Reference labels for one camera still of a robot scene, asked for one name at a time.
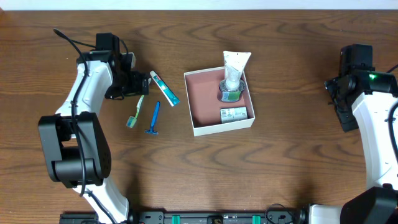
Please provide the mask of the green white toothbrush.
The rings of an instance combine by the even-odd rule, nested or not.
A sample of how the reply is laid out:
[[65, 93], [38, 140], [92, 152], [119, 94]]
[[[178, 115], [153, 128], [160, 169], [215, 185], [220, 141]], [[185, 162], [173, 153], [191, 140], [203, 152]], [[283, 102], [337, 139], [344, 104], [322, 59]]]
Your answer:
[[144, 87], [143, 87], [143, 93], [141, 93], [140, 98], [137, 102], [136, 105], [136, 113], [134, 116], [130, 116], [127, 120], [126, 126], [128, 128], [133, 128], [135, 126], [135, 124], [137, 123], [137, 118], [139, 116], [139, 112], [141, 110], [141, 105], [144, 101], [144, 96], [149, 94], [149, 85], [151, 83], [152, 79], [148, 78], [145, 82], [144, 82]]

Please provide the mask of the small green white box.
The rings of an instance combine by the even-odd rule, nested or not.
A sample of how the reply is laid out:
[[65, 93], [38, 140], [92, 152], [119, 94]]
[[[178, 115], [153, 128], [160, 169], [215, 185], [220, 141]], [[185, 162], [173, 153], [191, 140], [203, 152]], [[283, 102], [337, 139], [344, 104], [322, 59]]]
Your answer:
[[231, 123], [248, 119], [248, 113], [245, 106], [220, 109], [220, 116], [222, 123]]

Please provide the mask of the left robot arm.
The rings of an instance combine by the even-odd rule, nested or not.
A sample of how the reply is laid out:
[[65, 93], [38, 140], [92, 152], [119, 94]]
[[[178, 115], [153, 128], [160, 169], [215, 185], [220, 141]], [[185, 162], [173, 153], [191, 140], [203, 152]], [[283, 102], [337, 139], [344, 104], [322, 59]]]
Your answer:
[[98, 119], [105, 99], [123, 100], [149, 93], [151, 77], [135, 71], [132, 52], [112, 33], [98, 33], [89, 52], [79, 52], [77, 76], [61, 107], [38, 123], [49, 177], [73, 189], [93, 213], [65, 212], [60, 223], [138, 223], [139, 216], [116, 187], [111, 151]]

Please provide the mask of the clear blue soap pump bottle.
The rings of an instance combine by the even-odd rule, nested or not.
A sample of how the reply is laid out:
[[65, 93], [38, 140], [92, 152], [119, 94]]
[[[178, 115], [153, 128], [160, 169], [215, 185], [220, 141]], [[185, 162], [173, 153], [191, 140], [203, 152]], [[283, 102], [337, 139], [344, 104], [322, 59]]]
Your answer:
[[218, 99], [225, 103], [234, 103], [240, 100], [241, 94], [246, 88], [246, 83], [243, 80], [236, 80], [235, 82], [228, 79], [220, 81]]

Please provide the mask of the white lotion tube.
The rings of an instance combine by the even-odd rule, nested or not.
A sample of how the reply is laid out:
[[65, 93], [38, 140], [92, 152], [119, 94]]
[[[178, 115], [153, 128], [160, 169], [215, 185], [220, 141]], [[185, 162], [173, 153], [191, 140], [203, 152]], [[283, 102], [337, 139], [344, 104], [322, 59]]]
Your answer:
[[251, 56], [250, 52], [224, 51], [225, 79], [236, 82], [241, 78], [243, 70]]

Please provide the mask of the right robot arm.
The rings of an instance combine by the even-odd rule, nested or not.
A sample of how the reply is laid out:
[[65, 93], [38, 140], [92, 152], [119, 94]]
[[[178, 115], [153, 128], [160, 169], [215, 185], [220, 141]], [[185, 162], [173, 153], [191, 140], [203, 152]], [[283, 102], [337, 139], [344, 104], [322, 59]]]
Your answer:
[[352, 44], [340, 52], [338, 76], [325, 82], [344, 132], [358, 129], [366, 190], [341, 207], [313, 204], [307, 223], [397, 223], [397, 79], [378, 72], [373, 48]]

